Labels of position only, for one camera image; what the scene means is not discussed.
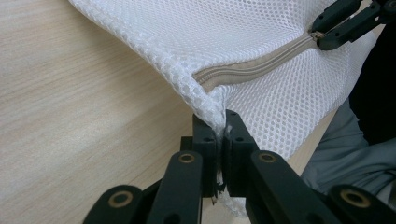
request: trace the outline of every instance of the gray fabric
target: gray fabric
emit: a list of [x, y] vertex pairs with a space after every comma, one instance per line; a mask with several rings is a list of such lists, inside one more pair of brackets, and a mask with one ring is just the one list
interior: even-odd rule
[[302, 179], [322, 193], [334, 185], [349, 184], [376, 195], [395, 179], [395, 170], [396, 138], [369, 146], [346, 101], [323, 135]]

